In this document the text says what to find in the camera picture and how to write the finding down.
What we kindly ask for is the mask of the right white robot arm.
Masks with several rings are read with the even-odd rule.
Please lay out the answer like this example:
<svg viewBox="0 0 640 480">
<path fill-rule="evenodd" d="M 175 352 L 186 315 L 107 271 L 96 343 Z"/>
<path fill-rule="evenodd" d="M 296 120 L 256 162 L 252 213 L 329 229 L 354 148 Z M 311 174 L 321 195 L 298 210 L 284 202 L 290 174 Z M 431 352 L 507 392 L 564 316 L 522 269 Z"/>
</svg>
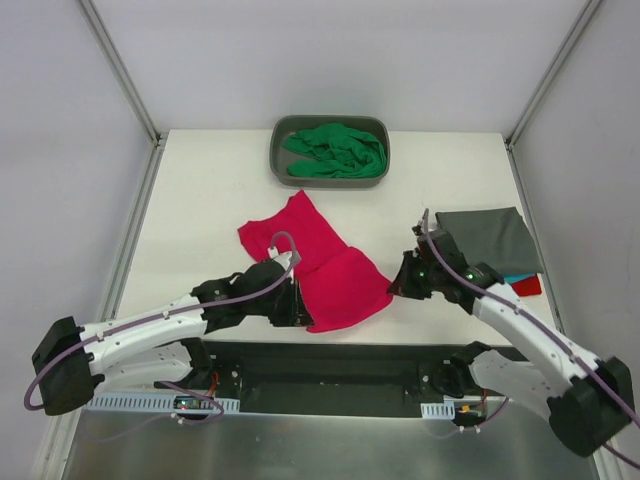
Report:
<svg viewBox="0 0 640 480">
<path fill-rule="evenodd" d="M 485 263 L 469 264 L 449 232 L 426 223 L 412 231 L 416 245 L 404 252 L 390 293 L 415 300 L 440 293 L 525 358 L 510 360 L 475 341 L 431 374 L 434 390 L 458 399 L 477 389 L 499 393 L 546 420 L 556 438 L 581 457 L 607 447 L 627 425 L 639 422 L 624 362 L 603 360 L 552 330 L 497 271 Z"/>
</svg>

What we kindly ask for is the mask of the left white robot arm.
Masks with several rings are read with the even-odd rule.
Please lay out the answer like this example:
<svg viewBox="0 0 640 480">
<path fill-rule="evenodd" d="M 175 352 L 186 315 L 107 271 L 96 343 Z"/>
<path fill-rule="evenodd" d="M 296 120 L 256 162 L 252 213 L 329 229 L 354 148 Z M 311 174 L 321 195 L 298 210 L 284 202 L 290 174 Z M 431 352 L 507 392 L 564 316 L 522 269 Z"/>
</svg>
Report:
<svg viewBox="0 0 640 480">
<path fill-rule="evenodd" d="M 55 321 L 32 355 L 36 377 L 27 391 L 38 391 L 42 402 L 26 396 L 24 405 L 57 416 L 110 389 L 164 381 L 202 388 L 213 370 L 204 337 L 250 316 L 274 327 L 312 325 L 287 255 L 207 280 L 145 314 L 84 325 L 73 317 Z"/>
</svg>

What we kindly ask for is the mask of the magenta t shirt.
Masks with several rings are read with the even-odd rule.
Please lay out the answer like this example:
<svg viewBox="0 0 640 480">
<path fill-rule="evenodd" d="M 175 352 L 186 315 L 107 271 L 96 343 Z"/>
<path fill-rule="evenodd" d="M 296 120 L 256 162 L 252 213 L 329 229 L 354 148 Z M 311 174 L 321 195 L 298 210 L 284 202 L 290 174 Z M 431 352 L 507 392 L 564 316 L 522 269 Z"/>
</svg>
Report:
<svg viewBox="0 0 640 480">
<path fill-rule="evenodd" d="M 302 300 L 314 334 L 355 326 L 392 302 L 391 281 L 361 250 L 347 245 L 303 191 L 291 196 L 270 218 L 249 221 L 238 229 L 240 243 L 256 261 L 268 258 L 268 248 L 290 249 L 279 232 L 293 238 L 301 262 L 295 267 Z"/>
</svg>

